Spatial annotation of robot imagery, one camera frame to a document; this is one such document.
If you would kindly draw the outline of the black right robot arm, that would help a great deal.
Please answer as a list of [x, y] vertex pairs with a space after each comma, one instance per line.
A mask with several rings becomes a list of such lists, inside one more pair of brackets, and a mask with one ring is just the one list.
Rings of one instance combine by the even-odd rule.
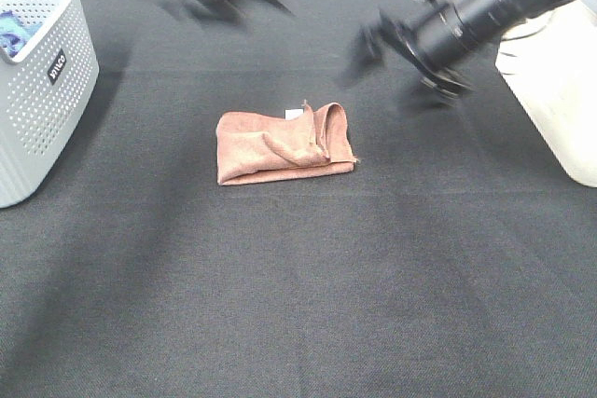
[[414, 0], [429, 5], [413, 24], [381, 12], [360, 28], [338, 83], [347, 88], [383, 64], [384, 45], [410, 62], [447, 100], [470, 90], [454, 65], [521, 22], [576, 0]]

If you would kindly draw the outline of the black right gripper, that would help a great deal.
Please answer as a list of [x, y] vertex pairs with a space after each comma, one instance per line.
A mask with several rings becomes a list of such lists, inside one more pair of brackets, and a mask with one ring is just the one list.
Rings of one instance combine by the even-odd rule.
[[385, 12], [377, 26], [363, 26], [349, 46], [348, 61], [338, 76], [342, 89], [357, 84], [383, 66], [382, 40], [411, 62], [423, 83], [403, 92], [398, 100], [405, 112], [427, 112], [454, 106], [471, 84], [453, 66], [474, 50], [474, 18], [456, 6], [439, 6], [408, 24]]

